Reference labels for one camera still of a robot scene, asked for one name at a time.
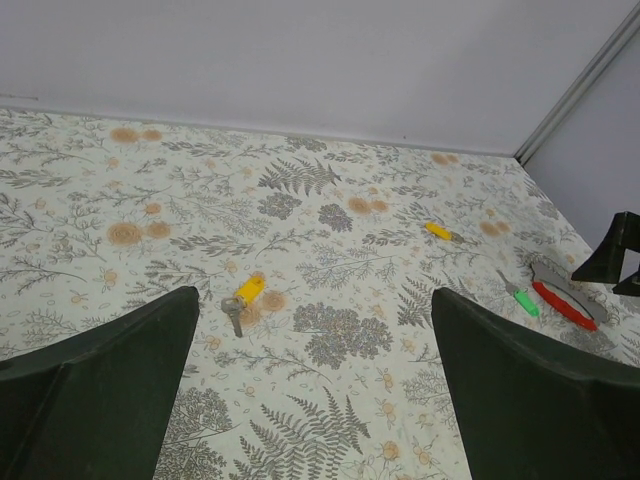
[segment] yellow key tag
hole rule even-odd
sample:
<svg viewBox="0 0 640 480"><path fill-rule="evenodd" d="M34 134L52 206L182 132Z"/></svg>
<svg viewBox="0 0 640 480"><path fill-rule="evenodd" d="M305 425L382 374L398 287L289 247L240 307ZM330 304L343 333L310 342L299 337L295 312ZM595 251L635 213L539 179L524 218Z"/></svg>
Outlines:
<svg viewBox="0 0 640 480"><path fill-rule="evenodd" d="M251 277L236 292L236 297L242 297L246 305L249 305L264 290L265 281L260 277Z"/></svg>
<svg viewBox="0 0 640 480"><path fill-rule="evenodd" d="M436 225L435 223L427 223L425 227L434 235L437 235L440 238L444 238L445 240L451 240L451 232L445 230L440 225Z"/></svg>

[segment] white wall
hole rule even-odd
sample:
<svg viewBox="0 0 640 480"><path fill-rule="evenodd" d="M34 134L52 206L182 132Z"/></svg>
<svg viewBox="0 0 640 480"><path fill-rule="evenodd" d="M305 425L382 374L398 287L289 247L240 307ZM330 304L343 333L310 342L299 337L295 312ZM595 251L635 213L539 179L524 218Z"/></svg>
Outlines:
<svg viewBox="0 0 640 480"><path fill-rule="evenodd" d="M594 248L615 213L640 214L640 34L526 170Z"/></svg>
<svg viewBox="0 0 640 480"><path fill-rule="evenodd" d="M637 0L2 0L5 105L511 154Z"/></svg>

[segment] green handle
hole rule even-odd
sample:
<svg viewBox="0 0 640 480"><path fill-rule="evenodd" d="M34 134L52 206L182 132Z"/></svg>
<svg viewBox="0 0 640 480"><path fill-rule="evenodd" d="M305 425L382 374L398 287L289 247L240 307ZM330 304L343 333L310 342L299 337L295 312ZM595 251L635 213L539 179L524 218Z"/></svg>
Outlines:
<svg viewBox="0 0 640 480"><path fill-rule="evenodd" d="M529 295L527 295L527 292L518 290L516 293L513 294L513 297L516 299L516 301L520 305L522 305L522 308L524 308L529 315L531 315L532 317L537 317L538 315L540 315L540 310L538 310L538 306L535 303L533 303L533 300L531 300Z"/></svg>

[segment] floral tablecloth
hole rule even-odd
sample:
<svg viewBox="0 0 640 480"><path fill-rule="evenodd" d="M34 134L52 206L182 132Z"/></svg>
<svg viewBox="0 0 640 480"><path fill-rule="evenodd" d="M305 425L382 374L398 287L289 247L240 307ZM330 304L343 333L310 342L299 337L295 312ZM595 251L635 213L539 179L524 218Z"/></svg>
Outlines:
<svg viewBox="0 0 640 480"><path fill-rule="evenodd" d="M431 293L640 365L630 301L576 285L589 334L498 274L588 254L513 159L0 110L0 359L200 291L159 480L469 478ZM219 303L251 275L240 339Z"/></svg>

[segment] metal key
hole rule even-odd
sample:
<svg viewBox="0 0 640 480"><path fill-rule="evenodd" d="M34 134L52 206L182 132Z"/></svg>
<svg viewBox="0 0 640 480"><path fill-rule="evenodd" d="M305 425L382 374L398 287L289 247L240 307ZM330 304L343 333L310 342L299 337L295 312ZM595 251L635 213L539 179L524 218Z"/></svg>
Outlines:
<svg viewBox="0 0 640 480"><path fill-rule="evenodd" d="M240 326L240 313L246 308L242 297L225 298L220 302L220 310L229 315L233 331L236 337L242 338L242 327Z"/></svg>

